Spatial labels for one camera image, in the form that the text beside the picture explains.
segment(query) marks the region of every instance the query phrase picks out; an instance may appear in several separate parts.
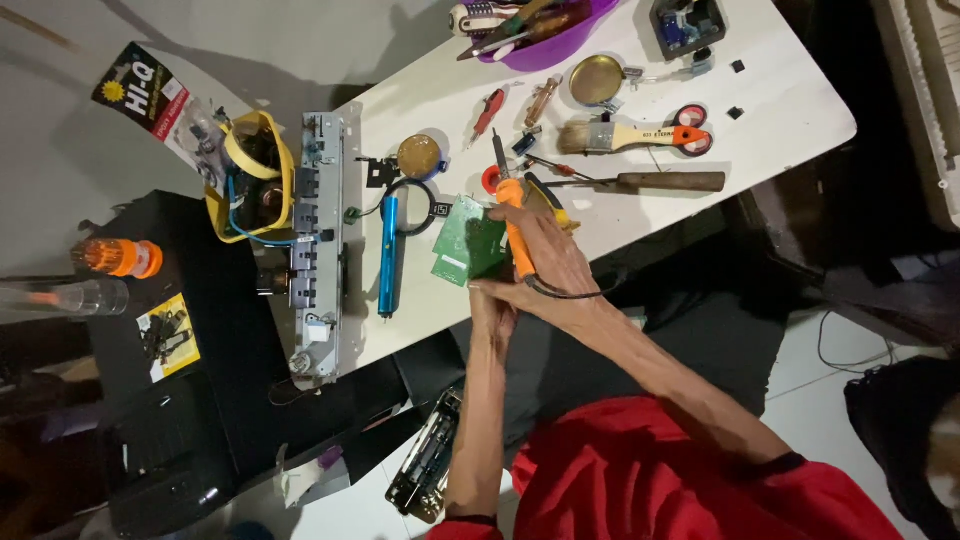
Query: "person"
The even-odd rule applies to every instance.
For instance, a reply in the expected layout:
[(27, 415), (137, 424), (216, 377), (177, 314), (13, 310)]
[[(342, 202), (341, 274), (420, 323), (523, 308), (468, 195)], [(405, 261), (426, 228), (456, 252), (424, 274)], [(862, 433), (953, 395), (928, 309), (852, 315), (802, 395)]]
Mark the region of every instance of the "person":
[[(552, 216), (504, 206), (491, 217), (519, 227), (545, 283), (571, 294), (600, 290)], [(521, 311), (608, 358), (643, 393), (581, 405), (532, 430), (513, 460), (515, 539), (900, 538), (846, 474), (791, 451), (603, 297), (557, 300), (498, 281), (471, 282), (469, 295), (473, 326), (446, 514), (428, 539), (503, 538), (495, 518), (505, 358)]]

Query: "wall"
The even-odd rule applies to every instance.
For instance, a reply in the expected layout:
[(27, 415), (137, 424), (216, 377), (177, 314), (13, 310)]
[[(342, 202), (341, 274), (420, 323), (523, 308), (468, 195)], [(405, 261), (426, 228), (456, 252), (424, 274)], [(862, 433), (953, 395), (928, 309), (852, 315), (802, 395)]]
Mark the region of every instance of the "wall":
[(0, 20), (0, 276), (69, 273), (83, 219), (155, 188), (199, 197), (193, 171), (90, 101), (129, 41), (195, 94), (285, 126), (331, 110), (450, 37), (453, 0), (0, 0), (80, 53)]

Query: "red shirt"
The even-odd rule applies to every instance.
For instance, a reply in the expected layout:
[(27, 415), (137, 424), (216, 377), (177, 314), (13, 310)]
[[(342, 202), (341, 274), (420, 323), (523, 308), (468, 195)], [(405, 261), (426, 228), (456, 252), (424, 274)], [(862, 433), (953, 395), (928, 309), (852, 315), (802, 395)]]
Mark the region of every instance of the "red shirt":
[[(797, 454), (733, 467), (650, 397), (585, 405), (537, 428), (512, 472), (516, 540), (900, 539), (839, 469)], [(427, 538), (503, 535), (483, 518), (451, 518)]]

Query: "blue wire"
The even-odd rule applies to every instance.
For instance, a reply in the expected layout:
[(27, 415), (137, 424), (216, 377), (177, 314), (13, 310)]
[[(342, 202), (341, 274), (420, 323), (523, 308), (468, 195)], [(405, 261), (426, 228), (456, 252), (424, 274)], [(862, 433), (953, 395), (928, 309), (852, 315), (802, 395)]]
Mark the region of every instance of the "blue wire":
[(268, 245), (268, 246), (292, 246), (292, 245), (300, 242), (298, 239), (294, 239), (294, 240), (264, 240), (263, 238), (254, 236), (254, 235), (252, 235), (252, 234), (244, 231), (243, 229), (240, 229), (240, 227), (237, 226), (236, 220), (233, 219), (233, 210), (234, 210), (234, 208), (233, 208), (233, 203), (236, 201), (236, 194), (235, 194), (234, 191), (233, 191), (233, 175), (227, 176), (227, 192), (228, 192), (229, 200), (230, 200), (230, 209), (229, 209), (229, 211), (227, 212), (227, 217), (228, 217), (230, 226), (233, 227), (233, 229), (234, 229), (235, 231), (237, 231), (238, 233), (240, 233), (241, 236), (245, 236), (245, 237), (249, 238), (250, 240), (256, 240), (257, 242), (260, 242), (261, 244), (266, 244), (266, 245)]

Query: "purple bowl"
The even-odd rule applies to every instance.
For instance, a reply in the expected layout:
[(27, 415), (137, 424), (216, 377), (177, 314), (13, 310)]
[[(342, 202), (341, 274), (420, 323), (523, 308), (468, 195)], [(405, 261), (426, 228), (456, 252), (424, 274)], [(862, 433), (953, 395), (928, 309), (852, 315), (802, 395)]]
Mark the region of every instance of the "purple bowl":
[[(464, 0), (462, 3), (472, 4), (474, 1), (479, 0)], [(600, 17), (612, 10), (619, 0), (579, 1), (590, 2), (592, 5), (593, 14), (587, 20), (558, 36), (514, 51), (500, 62), (515, 71), (526, 72), (540, 71), (547, 67), (557, 65), (580, 50), (580, 47), (587, 42), (587, 38), (590, 36), (590, 29), (593, 28), (593, 25), (600, 20)], [(493, 53), (481, 55), (478, 60), (483, 63), (493, 63)]]

